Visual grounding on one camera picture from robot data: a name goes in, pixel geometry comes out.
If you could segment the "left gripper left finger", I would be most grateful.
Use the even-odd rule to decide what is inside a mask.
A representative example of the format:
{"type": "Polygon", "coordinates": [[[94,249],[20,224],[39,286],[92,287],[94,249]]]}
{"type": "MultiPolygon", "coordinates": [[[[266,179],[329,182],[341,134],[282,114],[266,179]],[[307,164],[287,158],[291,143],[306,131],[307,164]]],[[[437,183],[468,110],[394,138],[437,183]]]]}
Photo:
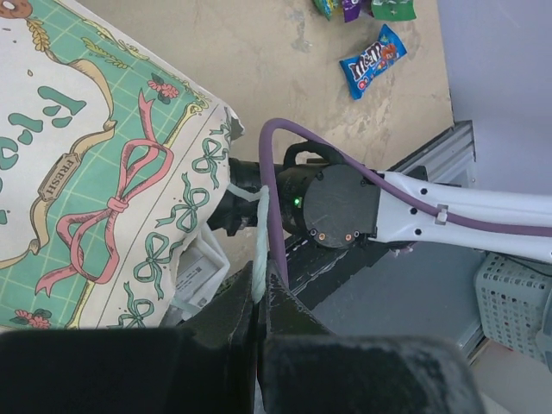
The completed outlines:
{"type": "Polygon", "coordinates": [[[252,269],[172,328],[24,330],[1,336],[4,413],[250,413],[252,269]]]}

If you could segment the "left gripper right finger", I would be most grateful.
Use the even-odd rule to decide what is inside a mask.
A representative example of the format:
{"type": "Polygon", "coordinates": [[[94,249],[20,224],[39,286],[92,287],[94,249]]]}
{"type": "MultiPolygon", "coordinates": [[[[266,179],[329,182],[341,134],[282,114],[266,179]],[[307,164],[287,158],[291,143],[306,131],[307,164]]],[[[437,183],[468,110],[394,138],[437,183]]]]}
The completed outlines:
{"type": "Polygon", "coordinates": [[[338,336],[267,263],[260,389],[267,413],[483,413],[452,344],[427,336],[338,336]]]}

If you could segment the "green floral paper bag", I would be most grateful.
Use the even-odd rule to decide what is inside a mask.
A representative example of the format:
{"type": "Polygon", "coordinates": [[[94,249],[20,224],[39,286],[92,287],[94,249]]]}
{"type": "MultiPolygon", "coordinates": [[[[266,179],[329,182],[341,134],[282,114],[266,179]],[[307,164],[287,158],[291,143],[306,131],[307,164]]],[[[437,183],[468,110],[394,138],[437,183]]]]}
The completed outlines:
{"type": "Polygon", "coordinates": [[[74,1],[1,4],[1,329],[161,325],[243,133],[74,1]]]}

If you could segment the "blue M&M's candy bag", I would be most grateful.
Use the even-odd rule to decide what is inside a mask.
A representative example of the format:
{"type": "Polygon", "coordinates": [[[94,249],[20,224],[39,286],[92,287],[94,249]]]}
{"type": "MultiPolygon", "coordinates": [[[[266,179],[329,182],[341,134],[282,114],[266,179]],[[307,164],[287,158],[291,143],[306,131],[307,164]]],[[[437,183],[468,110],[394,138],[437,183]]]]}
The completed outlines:
{"type": "Polygon", "coordinates": [[[406,54],[404,43],[387,24],[384,24],[374,43],[358,56],[339,62],[351,97],[354,100],[361,99],[374,79],[406,54]]]}

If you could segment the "purple berry Fox's candy bag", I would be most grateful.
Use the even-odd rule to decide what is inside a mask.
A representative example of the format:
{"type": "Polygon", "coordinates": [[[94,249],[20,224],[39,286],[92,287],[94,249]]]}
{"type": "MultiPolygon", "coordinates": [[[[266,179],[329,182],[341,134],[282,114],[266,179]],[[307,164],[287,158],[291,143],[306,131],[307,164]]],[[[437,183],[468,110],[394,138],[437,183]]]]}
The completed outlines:
{"type": "Polygon", "coordinates": [[[371,0],[341,0],[343,20],[352,22],[362,15],[373,16],[371,0]]]}

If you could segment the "green spring tea candy bag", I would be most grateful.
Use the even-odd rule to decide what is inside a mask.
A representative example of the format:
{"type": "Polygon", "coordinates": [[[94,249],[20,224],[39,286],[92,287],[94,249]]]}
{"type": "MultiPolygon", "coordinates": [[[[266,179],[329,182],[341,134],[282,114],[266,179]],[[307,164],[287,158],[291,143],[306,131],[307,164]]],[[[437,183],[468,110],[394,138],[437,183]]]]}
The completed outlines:
{"type": "Polygon", "coordinates": [[[417,18],[412,0],[373,0],[371,12],[376,20],[408,22],[417,18]]]}

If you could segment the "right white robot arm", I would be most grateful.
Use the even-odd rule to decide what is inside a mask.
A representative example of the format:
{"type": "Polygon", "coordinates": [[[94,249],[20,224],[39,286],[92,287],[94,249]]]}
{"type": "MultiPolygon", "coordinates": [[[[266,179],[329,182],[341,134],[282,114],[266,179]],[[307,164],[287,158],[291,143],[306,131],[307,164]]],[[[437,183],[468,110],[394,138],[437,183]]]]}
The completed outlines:
{"type": "Polygon", "coordinates": [[[330,146],[291,145],[274,167],[277,226],[320,248],[434,242],[551,261],[551,198],[359,172],[330,146]]]}

